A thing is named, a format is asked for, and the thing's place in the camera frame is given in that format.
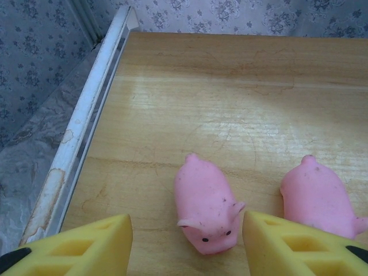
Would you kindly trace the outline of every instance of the wall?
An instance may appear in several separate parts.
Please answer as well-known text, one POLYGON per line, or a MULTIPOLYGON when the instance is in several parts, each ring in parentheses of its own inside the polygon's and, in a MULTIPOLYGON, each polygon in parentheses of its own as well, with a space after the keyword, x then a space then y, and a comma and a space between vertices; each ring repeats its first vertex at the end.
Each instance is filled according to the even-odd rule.
POLYGON ((368 37, 367 0, 86 0, 105 32, 132 5, 146 32, 368 37))
POLYGON ((0 1, 0 151, 89 50, 64 0, 0 1))

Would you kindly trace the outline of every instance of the rubber pig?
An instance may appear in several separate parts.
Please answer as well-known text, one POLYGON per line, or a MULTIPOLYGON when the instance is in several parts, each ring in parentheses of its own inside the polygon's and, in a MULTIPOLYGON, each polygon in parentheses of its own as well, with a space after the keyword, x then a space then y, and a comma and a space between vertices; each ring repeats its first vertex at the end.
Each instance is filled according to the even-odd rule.
POLYGON ((212 255, 234 247, 245 203, 235 200, 221 170, 188 154, 174 182, 177 225, 198 252, 212 255))
POLYGON ((368 217, 357 217, 341 179, 313 155, 289 171, 280 187, 284 218, 348 239, 368 229, 368 217))

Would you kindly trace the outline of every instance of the pig toy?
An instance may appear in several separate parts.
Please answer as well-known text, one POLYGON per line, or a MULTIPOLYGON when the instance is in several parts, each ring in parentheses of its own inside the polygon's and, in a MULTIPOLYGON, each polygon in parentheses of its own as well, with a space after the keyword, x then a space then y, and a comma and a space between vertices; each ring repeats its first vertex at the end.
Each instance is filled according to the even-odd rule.
POLYGON ((343 182, 312 155, 282 180, 284 217, 348 239, 368 229, 368 217, 357 217, 343 182))
POLYGON ((234 247, 245 203, 235 200, 221 170, 188 154, 174 182, 177 225, 198 252, 212 255, 234 247))

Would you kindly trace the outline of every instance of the pig face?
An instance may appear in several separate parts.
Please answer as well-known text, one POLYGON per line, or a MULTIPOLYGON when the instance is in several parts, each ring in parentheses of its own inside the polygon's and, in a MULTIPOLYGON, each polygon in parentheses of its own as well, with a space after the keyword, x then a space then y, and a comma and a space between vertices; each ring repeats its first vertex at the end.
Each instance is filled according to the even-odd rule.
POLYGON ((191 244, 204 255, 218 254, 231 249, 237 243, 239 233, 239 213, 244 209, 245 203, 232 204, 226 216, 206 216, 185 218, 178 222, 191 244))

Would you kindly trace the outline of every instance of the wooden table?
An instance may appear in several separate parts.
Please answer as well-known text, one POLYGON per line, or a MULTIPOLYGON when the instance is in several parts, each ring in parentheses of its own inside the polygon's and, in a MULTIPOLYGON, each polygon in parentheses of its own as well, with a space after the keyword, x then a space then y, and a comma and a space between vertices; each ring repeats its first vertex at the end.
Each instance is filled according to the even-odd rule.
POLYGON ((207 257, 176 226, 189 152, 218 164, 247 209, 276 216, 282 177, 314 154, 368 216, 367 64, 367 40, 132 33, 62 231, 129 213, 128 275, 249 275, 241 231, 207 257))

